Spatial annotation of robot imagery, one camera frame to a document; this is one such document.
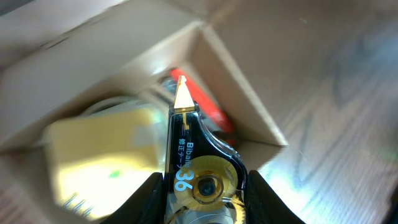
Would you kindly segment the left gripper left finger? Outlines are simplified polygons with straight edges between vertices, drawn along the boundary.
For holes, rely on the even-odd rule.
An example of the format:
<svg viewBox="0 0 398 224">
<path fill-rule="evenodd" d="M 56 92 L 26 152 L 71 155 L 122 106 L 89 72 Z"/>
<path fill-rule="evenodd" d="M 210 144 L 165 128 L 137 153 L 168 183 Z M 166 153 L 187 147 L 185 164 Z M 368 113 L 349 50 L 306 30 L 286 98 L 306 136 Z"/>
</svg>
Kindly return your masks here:
<svg viewBox="0 0 398 224">
<path fill-rule="evenodd" d="M 164 215 L 164 179 L 162 173 L 154 172 L 101 224 L 161 224 Z"/>
</svg>

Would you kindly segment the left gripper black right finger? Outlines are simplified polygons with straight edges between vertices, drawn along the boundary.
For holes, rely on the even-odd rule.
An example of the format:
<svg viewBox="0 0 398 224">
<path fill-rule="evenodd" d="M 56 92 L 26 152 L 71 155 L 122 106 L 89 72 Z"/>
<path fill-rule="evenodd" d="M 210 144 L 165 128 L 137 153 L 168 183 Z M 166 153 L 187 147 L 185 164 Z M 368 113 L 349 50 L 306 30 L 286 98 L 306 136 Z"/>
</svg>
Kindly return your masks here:
<svg viewBox="0 0 398 224">
<path fill-rule="evenodd" d="M 304 224 L 256 170 L 248 174 L 244 200 L 247 224 Z"/>
</svg>

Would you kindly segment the correction tape dispenser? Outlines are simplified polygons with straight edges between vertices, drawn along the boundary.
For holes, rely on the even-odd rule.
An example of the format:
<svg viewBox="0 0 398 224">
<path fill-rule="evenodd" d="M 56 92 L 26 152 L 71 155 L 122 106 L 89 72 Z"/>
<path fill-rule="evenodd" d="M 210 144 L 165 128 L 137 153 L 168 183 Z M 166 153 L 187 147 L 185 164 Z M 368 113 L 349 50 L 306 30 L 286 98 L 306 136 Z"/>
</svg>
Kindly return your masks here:
<svg viewBox="0 0 398 224">
<path fill-rule="evenodd" d="M 247 170 L 240 155 L 205 126 L 183 75 L 168 128 L 164 223 L 243 224 Z"/>
</svg>

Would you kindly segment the yellow sticky note pad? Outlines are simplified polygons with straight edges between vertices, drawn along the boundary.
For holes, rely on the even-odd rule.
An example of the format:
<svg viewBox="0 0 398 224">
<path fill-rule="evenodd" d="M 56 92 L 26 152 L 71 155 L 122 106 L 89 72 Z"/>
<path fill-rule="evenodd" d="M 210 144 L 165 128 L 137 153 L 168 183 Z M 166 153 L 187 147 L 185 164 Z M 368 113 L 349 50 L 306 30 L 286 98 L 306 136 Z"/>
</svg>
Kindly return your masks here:
<svg viewBox="0 0 398 224">
<path fill-rule="evenodd" d="M 115 212 L 164 171 L 166 118 L 143 107 L 54 122 L 44 132 L 55 204 L 85 219 Z"/>
</svg>

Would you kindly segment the red black stapler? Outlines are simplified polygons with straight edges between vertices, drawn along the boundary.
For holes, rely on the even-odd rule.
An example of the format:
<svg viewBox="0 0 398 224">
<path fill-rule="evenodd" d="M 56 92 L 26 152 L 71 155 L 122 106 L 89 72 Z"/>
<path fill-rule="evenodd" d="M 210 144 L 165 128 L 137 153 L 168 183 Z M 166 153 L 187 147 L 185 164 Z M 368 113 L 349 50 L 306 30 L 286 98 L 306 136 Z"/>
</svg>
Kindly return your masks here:
<svg viewBox="0 0 398 224">
<path fill-rule="evenodd" d="M 178 82 L 180 76 L 184 76 L 187 79 L 186 85 L 188 90 L 193 100 L 198 103 L 201 111 L 205 114 L 205 118 L 208 121 L 206 124 L 207 127 L 222 141 L 228 143 L 230 146 L 235 146 L 238 141 L 236 137 L 236 128 L 233 126 L 226 113 L 216 104 L 216 101 L 182 69 L 172 68 L 169 71 L 169 77 L 175 82 Z"/>
</svg>

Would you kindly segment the brown cardboard box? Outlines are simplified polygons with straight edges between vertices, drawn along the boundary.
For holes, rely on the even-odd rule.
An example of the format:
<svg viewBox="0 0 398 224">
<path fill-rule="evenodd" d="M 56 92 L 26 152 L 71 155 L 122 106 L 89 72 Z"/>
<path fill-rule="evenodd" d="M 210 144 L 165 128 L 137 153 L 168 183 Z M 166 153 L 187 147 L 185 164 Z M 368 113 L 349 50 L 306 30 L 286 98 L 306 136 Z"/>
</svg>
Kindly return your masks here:
<svg viewBox="0 0 398 224">
<path fill-rule="evenodd" d="M 80 114 L 89 106 L 107 98 L 132 96 L 140 103 L 123 103 L 94 114 L 143 107 L 164 114 L 167 138 L 160 172 L 164 179 L 169 110 L 177 89 L 177 82 L 169 77 L 172 68 L 186 72 L 226 113 L 238 140 L 231 147 L 248 174 L 286 145 L 215 32 L 240 5 L 240 1 L 226 1 L 212 15 L 198 17 L 191 4 L 127 1 L 5 70 L 1 75 L 1 222 L 101 223 L 112 214 L 88 220 L 55 204 L 44 149 L 48 126 L 83 117 Z"/>
</svg>

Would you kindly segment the white tape roll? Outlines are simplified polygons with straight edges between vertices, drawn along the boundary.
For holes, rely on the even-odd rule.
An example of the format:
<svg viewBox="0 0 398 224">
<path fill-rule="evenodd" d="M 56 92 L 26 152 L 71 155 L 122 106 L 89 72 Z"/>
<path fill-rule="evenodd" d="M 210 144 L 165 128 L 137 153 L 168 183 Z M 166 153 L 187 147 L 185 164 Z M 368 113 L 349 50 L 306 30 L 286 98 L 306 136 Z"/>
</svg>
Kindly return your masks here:
<svg viewBox="0 0 398 224">
<path fill-rule="evenodd" d="M 86 110 L 84 110 L 80 116 L 89 116 L 94 113 L 103 111 L 108 108 L 112 108 L 117 105 L 121 105 L 123 103 L 133 103 L 134 105 L 139 104 L 140 101 L 132 96 L 115 96 L 111 98 L 107 98 L 105 100 L 101 100 L 91 106 L 89 106 Z"/>
</svg>

